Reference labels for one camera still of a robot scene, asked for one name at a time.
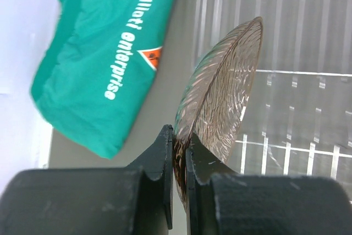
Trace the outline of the amber glass plate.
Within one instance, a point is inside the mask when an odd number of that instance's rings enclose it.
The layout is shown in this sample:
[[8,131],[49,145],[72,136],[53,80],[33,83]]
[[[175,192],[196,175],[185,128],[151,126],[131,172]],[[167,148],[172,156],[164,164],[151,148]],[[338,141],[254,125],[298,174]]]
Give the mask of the amber glass plate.
[[227,163],[249,101],[262,40],[262,17],[238,25],[200,60],[185,87],[173,130],[173,169],[183,206],[185,154],[192,135]]

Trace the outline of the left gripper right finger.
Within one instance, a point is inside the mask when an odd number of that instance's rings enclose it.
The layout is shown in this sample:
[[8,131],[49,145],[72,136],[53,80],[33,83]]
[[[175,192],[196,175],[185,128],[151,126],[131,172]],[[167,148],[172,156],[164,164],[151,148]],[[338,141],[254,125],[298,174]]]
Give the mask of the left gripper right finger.
[[351,234],[351,205],[335,180],[237,174],[197,135],[186,178],[188,234]]

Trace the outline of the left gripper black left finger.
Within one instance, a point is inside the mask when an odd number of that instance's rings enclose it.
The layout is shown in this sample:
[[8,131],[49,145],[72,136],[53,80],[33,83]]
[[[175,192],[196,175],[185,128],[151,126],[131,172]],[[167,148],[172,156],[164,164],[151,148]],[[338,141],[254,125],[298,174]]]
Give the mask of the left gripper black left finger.
[[1,234],[168,234],[171,125],[125,167],[26,170],[1,196]]

